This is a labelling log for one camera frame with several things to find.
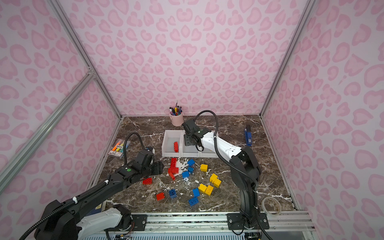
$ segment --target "blue stapler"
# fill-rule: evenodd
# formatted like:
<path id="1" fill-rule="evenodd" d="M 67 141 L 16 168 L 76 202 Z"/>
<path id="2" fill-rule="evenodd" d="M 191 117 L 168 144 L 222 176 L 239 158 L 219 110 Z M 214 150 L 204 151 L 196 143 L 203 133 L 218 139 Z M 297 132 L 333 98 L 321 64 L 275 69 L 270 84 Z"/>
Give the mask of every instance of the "blue stapler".
<path id="1" fill-rule="evenodd" d="M 252 146 L 251 126 L 249 124 L 245 125 L 244 135 L 247 146 Z"/>

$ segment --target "diagonal metal beam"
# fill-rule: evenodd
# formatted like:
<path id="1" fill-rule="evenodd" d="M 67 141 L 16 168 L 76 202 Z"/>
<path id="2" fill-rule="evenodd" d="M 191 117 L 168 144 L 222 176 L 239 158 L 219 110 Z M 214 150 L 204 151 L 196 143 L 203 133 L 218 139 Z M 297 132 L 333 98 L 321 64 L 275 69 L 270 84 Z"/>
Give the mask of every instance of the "diagonal metal beam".
<path id="1" fill-rule="evenodd" d="M 47 0 L 48 4 L 51 6 L 52 10 L 54 11 L 56 17 L 58 18 L 59 22 L 61 23 L 61 26 L 64 28 L 65 32 L 67 33 L 68 37 L 72 41 L 74 47 L 76 48 L 77 52 L 79 53 L 80 57 L 82 58 L 85 65 L 88 67 L 89 70 L 92 70 L 96 74 L 96 82 L 99 85 L 102 93 L 104 94 L 105 98 L 107 99 L 107 102 L 109 105 L 113 108 L 113 111 L 118 116 L 118 118 L 121 118 L 120 110 L 118 109 L 115 101 L 113 101 L 112 96 L 109 94 L 107 88 L 105 87 L 103 81 L 101 80 L 101 77 L 99 73 L 97 72 L 95 66 L 93 65 L 91 58 L 87 54 L 85 47 L 80 41 L 80 38 L 74 31 L 74 28 L 65 13 L 63 6 L 60 4 L 59 0 Z"/>
<path id="2" fill-rule="evenodd" d="M 81 82 L 71 91 L 71 93 L 61 102 L 61 104 L 55 109 L 55 111 L 48 117 L 47 120 L 36 130 L 35 134 L 24 145 L 8 163 L 2 173 L 0 173 L 0 194 L 11 183 L 13 178 L 19 173 L 19 171 L 28 162 L 29 158 L 35 153 L 35 151 L 44 142 L 49 133 L 60 122 L 67 111 L 76 102 L 78 97 L 82 94 L 88 84 L 94 79 L 96 75 L 90 71 L 81 80 Z"/>
<path id="3" fill-rule="evenodd" d="M 293 53 L 294 53 L 297 45 L 300 42 L 300 39 L 304 33 L 304 30 L 305 30 L 310 18 L 311 18 L 311 15 L 315 9 L 317 2 L 318 2 L 318 0 L 308 0 L 305 7 L 304 7 L 301 18 L 297 24 L 297 27 L 294 31 L 293 36 L 292 36 L 291 42 L 288 45 L 287 51 L 285 52 L 284 58 L 283 58 L 280 66 L 279 66 L 279 69 L 277 70 L 277 74 L 275 76 L 275 79 L 273 80 L 273 84 L 272 84 L 272 86 L 268 92 L 268 95 L 265 99 L 264 105 L 260 111 L 260 117 L 261 118 L 264 116 L 265 112 L 268 109 L 268 106 L 272 100 L 273 94 L 275 93 L 276 88 L 279 85 L 279 83 L 283 77 L 285 69 L 287 68 L 289 61 L 291 60 Z"/>

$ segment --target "clear tape roll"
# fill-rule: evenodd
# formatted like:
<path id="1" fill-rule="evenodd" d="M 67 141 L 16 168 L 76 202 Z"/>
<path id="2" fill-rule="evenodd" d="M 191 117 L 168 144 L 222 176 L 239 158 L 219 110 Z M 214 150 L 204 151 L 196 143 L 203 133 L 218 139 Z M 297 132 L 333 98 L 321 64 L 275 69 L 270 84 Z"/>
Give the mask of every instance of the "clear tape roll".
<path id="1" fill-rule="evenodd" d="M 266 200 L 272 200 L 272 201 L 276 202 L 276 204 L 277 204 L 277 213 L 272 214 L 272 213 L 268 212 L 268 210 L 265 208 L 265 201 L 266 201 Z M 264 198 L 263 201 L 262 201 L 262 209 L 263 209 L 263 211 L 265 212 L 265 214 L 266 214 L 267 216 L 270 216 L 270 217 L 276 217 L 276 216 L 280 215 L 280 213 L 281 213 L 281 204 L 280 204 L 279 201 L 278 201 L 276 198 L 274 198 L 274 197 L 266 197 L 266 198 Z"/>

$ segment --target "orange highlighter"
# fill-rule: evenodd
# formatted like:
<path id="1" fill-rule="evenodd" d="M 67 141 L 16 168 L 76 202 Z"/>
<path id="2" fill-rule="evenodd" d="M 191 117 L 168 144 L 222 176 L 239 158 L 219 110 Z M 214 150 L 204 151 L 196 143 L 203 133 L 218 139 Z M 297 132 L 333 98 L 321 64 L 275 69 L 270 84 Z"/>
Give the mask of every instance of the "orange highlighter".
<path id="1" fill-rule="evenodd" d="M 112 151 L 116 151 L 116 148 L 121 144 L 122 141 L 119 141 L 116 146 L 112 149 Z"/>

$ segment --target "pen holder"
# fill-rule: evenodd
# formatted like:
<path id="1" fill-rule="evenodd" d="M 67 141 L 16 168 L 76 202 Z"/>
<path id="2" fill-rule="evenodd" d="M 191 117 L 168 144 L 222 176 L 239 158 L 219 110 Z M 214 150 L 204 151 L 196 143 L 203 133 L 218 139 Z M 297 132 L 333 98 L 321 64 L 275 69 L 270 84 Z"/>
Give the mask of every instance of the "pen holder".
<path id="1" fill-rule="evenodd" d="M 173 116 L 172 114 L 169 114 L 169 118 L 172 121 L 172 125 L 179 127 L 184 123 L 184 113 L 181 113 L 178 116 Z"/>

